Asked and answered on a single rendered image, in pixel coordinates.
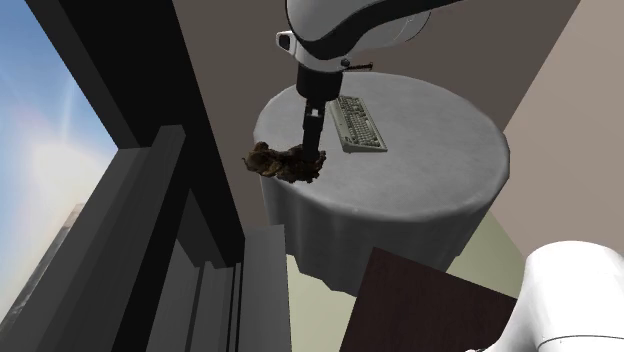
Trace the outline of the brown lumpy object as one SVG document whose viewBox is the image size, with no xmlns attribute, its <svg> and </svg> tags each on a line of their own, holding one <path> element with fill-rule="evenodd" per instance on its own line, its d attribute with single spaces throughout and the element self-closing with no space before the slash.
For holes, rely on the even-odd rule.
<svg viewBox="0 0 624 352">
<path fill-rule="evenodd" d="M 246 157 L 242 158 L 242 161 L 248 171 L 266 178 L 276 177 L 288 183 L 297 181 L 312 183 L 320 176 L 320 170 L 326 159 L 326 152 L 320 151 L 317 159 L 306 161 L 301 144 L 286 151 L 277 151 L 271 149 L 266 142 L 260 141 Z"/>
</svg>

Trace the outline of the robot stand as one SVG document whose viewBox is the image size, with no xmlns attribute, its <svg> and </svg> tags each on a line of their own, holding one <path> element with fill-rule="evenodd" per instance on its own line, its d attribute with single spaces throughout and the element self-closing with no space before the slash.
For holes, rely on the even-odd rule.
<svg viewBox="0 0 624 352">
<path fill-rule="evenodd" d="M 502 334 L 516 299 L 372 250 L 339 352 L 466 352 Z"/>
</svg>

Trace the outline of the round table with white cloth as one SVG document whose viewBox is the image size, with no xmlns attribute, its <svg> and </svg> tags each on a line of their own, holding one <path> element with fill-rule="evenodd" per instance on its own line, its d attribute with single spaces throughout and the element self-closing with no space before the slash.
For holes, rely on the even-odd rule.
<svg viewBox="0 0 624 352">
<path fill-rule="evenodd" d="M 342 91 L 364 101 L 386 150 L 347 153 L 327 119 L 326 161 L 310 182 L 261 181 L 268 220 L 303 274 L 356 295 L 381 248 L 449 268 L 509 177 L 499 128 L 464 98 L 393 74 L 349 72 Z"/>
</svg>

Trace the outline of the beige computer keyboard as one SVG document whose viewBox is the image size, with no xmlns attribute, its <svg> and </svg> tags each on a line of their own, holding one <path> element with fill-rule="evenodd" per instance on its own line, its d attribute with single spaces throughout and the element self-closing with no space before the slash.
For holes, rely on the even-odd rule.
<svg viewBox="0 0 624 352">
<path fill-rule="evenodd" d="M 340 95 L 328 104 L 342 150 L 346 153 L 387 152 L 364 101 Z"/>
</svg>

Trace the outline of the window with dark frame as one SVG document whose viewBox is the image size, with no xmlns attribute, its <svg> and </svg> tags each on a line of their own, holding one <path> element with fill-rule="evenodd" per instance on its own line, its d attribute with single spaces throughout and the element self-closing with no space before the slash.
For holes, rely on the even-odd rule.
<svg viewBox="0 0 624 352">
<path fill-rule="evenodd" d="M 116 145 L 28 125 L 83 208 L 0 352 L 292 352 L 284 233 L 239 220 L 174 0 L 26 0 Z"/>
</svg>

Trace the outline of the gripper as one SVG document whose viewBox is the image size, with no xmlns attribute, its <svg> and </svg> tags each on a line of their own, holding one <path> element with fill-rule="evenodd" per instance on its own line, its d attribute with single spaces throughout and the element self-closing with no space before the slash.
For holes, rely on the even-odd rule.
<svg viewBox="0 0 624 352">
<path fill-rule="evenodd" d="M 305 98 L 303 122 L 303 156 L 306 161 L 319 158 L 319 142 L 323 130 L 325 102 L 336 99 L 341 90 L 342 72 L 320 72 L 298 66 L 296 90 Z"/>
</svg>

